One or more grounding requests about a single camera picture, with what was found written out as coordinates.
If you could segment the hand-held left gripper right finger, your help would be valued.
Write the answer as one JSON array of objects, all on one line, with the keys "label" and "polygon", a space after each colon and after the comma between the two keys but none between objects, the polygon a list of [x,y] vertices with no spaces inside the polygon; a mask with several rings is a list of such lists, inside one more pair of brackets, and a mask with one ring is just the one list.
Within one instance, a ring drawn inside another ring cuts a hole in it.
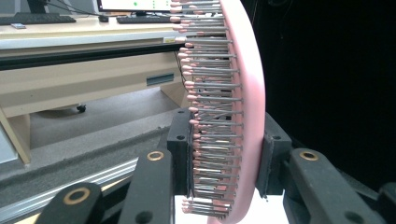
[{"label": "hand-held left gripper right finger", "polygon": [[266,113],[260,169],[256,180],[256,189],[262,198],[283,194],[280,171],[291,145],[292,141],[287,133]]}]

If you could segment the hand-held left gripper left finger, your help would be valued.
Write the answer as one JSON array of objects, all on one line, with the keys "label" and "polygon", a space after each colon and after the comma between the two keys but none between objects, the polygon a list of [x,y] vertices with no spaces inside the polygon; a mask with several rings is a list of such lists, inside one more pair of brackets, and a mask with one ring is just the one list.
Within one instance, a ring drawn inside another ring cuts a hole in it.
[{"label": "hand-held left gripper left finger", "polygon": [[167,149],[173,158],[174,193],[191,196],[192,153],[191,153],[191,112],[180,108],[173,117],[167,135]]}]

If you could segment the pink hairbrush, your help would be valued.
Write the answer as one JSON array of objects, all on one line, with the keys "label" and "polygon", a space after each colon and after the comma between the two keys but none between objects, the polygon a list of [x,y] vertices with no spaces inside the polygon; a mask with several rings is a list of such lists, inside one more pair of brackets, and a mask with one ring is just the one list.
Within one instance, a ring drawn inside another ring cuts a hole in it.
[{"label": "pink hairbrush", "polygon": [[188,193],[182,210],[238,224],[251,204],[265,122],[262,62],[240,0],[171,0],[190,101]]}]

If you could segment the wooden desk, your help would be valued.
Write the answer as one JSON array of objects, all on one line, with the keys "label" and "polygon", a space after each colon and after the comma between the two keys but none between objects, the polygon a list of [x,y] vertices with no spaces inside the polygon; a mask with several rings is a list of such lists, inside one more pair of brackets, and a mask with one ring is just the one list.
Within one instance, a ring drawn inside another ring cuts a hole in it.
[{"label": "wooden desk", "polygon": [[[176,43],[171,24],[119,24],[81,16],[74,23],[0,25],[0,57]],[[176,51],[0,71],[0,163],[28,163],[30,116],[132,91],[160,88],[186,105]]]}]

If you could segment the black keyboard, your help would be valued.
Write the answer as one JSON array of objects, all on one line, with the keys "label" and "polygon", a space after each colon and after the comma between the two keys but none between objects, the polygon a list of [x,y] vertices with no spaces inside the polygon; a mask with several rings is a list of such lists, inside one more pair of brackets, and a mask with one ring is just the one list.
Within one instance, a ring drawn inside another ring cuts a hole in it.
[{"label": "black keyboard", "polygon": [[59,13],[26,13],[18,12],[13,16],[0,17],[0,25],[10,25],[11,23],[21,24],[53,24],[53,23],[74,23],[70,16],[62,16]]},{"label": "black keyboard", "polygon": [[146,24],[146,23],[170,23],[169,17],[117,17],[119,24]]}]

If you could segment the computer monitor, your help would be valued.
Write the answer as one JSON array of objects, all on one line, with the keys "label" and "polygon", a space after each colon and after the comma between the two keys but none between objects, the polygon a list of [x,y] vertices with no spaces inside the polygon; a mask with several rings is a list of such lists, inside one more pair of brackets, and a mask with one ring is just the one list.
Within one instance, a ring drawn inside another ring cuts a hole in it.
[{"label": "computer monitor", "polygon": [[112,16],[162,15],[170,12],[171,0],[95,0],[97,11]]}]

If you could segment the black monitor stand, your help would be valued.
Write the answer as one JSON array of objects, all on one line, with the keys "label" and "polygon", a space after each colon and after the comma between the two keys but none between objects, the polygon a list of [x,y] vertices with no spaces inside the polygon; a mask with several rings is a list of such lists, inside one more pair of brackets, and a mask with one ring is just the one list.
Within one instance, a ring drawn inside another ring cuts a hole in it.
[{"label": "black monitor stand", "polygon": [[48,11],[48,0],[27,0],[27,4],[33,14],[46,14]]}]

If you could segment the aluminium floor rail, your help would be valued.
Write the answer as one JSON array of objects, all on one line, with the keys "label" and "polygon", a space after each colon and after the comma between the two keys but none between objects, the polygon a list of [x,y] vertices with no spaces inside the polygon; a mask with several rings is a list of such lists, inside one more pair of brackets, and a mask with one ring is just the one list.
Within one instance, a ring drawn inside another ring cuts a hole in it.
[{"label": "aluminium floor rail", "polygon": [[36,212],[46,206],[52,198],[61,190],[68,188],[80,182],[89,182],[101,187],[102,190],[121,182],[121,180],[131,176],[138,162],[138,158],[133,158],[130,161],[118,164],[116,166],[105,169],[104,171],[82,177],[78,180],[72,181],[57,187],[55,189],[47,190],[27,199],[12,203],[10,205],[0,208],[0,224],[8,224],[30,214]]}]

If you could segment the black frame crossbar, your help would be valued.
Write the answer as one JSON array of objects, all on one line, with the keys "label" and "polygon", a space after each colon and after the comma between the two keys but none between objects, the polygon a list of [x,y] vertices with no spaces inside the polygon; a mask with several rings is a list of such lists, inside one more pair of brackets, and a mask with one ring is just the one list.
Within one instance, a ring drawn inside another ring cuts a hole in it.
[{"label": "black frame crossbar", "polygon": [[172,52],[178,51],[181,47],[181,44],[171,43],[0,57],[0,71]]}]

